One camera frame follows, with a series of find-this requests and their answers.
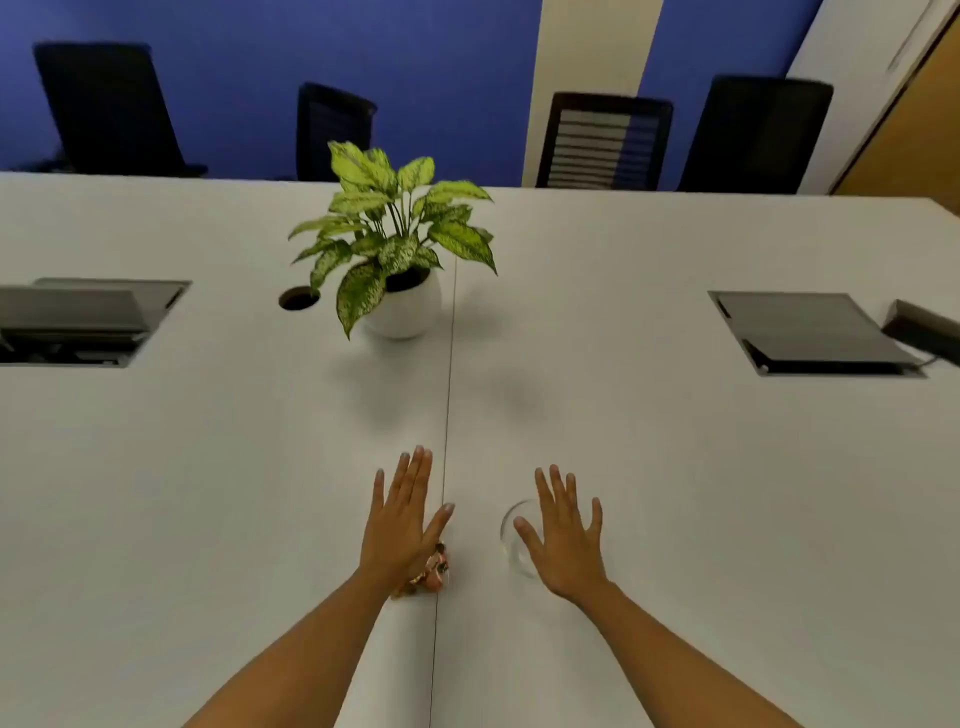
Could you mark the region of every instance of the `finger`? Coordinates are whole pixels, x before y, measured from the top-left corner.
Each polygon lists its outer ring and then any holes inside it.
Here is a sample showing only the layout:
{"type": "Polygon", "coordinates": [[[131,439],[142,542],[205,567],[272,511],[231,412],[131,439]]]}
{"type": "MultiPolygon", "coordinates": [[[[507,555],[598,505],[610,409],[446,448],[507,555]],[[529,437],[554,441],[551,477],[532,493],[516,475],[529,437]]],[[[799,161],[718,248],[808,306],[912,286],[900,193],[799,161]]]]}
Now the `finger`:
{"type": "Polygon", "coordinates": [[[414,478],[414,490],[410,496],[410,502],[420,513],[420,523],[423,523],[423,507],[426,503],[426,490],[430,482],[430,471],[432,469],[433,450],[427,449],[423,451],[423,461],[420,463],[417,477],[414,478]]]}
{"type": "Polygon", "coordinates": [[[446,524],[452,515],[453,503],[447,503],[441,506],[440,510],[430,519],[430,524],[423,532],[423,544],[430,547],[430,553],[433,553],[433,548],[443,535],[446,524]]]}
{"type": "Polygon", "coordinates": [[[546,484],[543,468],[537,468],[534,471],[534,480],[537,481],[537,495],[540,496],[540,513],[543,515],[543,522],[551,522],[556,518],[557,504],[553,502],[553,494],[550,493],[550,486],[546,484]]]}
{"type": "Polygon", "coordinates": [[[383,469],[376,472],[373,479],[373,502],[370,504],[370,512],[376,513],[383,508],[383,469]]]}
{"type": "Polygon", "coordinates": [[[390,484],[390,493],[387,494],[388,503],[393,503],[396,500],[396,494],[400,492],[400,485],[403,483],[403,476],[406,474],[407,467],[409,465],[410,453],[404,452],[400,455],[400,459],[396,462],[394,481],[390,484]]]}
{"type": "Polygon", "coordinates": [[[550,466],[550,483],[553,485],[553,497],[557,501],[557,515],[561,523],[570,520],[570,499],[566,495],[564,480],[560,477],[560,468],[550,466]]]}
{"type": "Polygon", "coordinates": [[[603,528],[603,506],[600,505],[600,498],[593,499],[593,519],[590,521],[590,528],[587,529],[587,535],[596,544],[600,543],[600,530],[603,528]]]}
{"type": "Polygon", "coordinates": [[[577,505],[577,476],[573,473],[566,474],[566,496],[570,501],[571,515],[574,521],[582,524],[580,520],[580,507],[577,505]]]}
{"type": "Polygon", "coordinates": [[[520,540],[530,552],[530,558],[533,559],[537,571],[540,570],[540,557],[543,554],[543,542],[537,534],[537,529],[530,525],[526,519],[517,517],[514,519],[514,528],[520,540]]]}
{"type": "Polygon", "coordinates": [[[410,496],[414,492],[414,480],[417,479],[417,473],[420,472],[422,462],[423,447],[417,445],[414,449],[414,456],[410,459],[410,467],[407,468],[407,472],[403,476],[403,482],[400,484],[400,492],[396,496],[397,502],[401,505],[410,502],[410,496]]]}

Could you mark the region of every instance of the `chair backrest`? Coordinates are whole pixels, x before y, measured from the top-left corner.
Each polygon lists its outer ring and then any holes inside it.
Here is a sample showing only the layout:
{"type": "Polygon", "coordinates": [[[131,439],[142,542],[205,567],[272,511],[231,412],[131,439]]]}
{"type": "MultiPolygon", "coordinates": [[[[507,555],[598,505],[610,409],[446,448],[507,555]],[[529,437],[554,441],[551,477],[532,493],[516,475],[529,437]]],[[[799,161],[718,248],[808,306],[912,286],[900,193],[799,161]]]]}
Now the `chair backrest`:
{"type": "Polygon", "coordinates": [[[657,189],[672,118],[667,101],[554,94],[537,187],[657,189]]]}
{"type": "Polygon", "coordinates": [[[184,164],[150,46],[38,43],[36,67],[77,172],[177,176],[184,164]]]}
{"type": "Polygon", "coordinates": [[[297,101],[297,179],[336,182],[329,141],[350,141],[370,149],[376,104],[319,84],[300,87],[297,101]]]}
{"type": "Polygon", "coordinates": [[[816,81],[717,76],[680,190],[796,194],[832,97],[816,81]]]}

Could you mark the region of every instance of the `person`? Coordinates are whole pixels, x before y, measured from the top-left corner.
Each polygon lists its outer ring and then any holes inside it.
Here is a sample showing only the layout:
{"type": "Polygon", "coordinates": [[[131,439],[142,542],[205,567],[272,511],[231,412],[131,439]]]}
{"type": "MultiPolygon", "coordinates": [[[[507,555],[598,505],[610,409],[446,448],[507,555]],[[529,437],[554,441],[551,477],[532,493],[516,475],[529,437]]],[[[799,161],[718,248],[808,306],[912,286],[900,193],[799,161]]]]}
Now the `person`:
{"type": "MultiPolygon", "coordinates": [[[[220,688],[186,728],[331,728],[353,672],[391,592],[434,552],[453,506],[423,528],[433,453],[417,447],[400,456],[384,494],[382,470],[373,498],[360,565],[314,611],[220,688]]],[[[547,589],[572,602],[610,646],[651,722],[681,726],[797,726],[790,716],[634,604],[604,570],[603,509],[591,502],[584,526],[577,479],[550,466],[550,484],[535,473],[543,540],[523,520],[515,528],[547,589]]]]}

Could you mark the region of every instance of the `person's right arm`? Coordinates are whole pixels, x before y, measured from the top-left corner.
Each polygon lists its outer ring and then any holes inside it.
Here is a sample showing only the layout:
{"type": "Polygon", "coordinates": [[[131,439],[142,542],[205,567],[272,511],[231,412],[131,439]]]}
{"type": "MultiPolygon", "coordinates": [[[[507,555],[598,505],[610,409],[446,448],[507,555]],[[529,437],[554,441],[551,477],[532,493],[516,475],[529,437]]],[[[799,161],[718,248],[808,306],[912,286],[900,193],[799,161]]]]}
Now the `person's right arm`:
{"type": "Polygon", "coordinates": [[[600,555],[600,500],[593,499],[592,521],[584,528],[573,473],[564,486],[553,465],[550,479],[552,493],[537,469],[543,542],[524,519],[514,522],[516,530],[546,587],[596,625],[653,724],[797,728],[793,718],[673,634],[607,578],[600,555]]]}

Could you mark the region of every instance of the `person's right hand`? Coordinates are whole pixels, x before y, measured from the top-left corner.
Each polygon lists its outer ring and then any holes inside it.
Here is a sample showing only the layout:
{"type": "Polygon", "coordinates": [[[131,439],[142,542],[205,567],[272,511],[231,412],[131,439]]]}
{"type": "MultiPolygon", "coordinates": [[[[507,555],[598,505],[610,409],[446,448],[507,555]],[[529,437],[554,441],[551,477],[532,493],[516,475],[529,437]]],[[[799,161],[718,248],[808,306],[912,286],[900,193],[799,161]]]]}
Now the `person's right hand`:
{"type": "Polygon", "coordinates": [[[536,529],[523,518],[514,520],[514,528],[523,539],[537,573],[546,588],[577,606],[583,606],[590,592],[604,587],[607,573],[600,555],[600,529],[603,525],[603,510],[600,499],[593,499],[593,517],[589,528],[584,528],[577,506],[577,478],[566,474],[566,486],[560,478],[560,469],[550,466],[550,492],[537,468],[537,493],[540,495],[540,511],[543,513],[543,542],[536,529]]]}

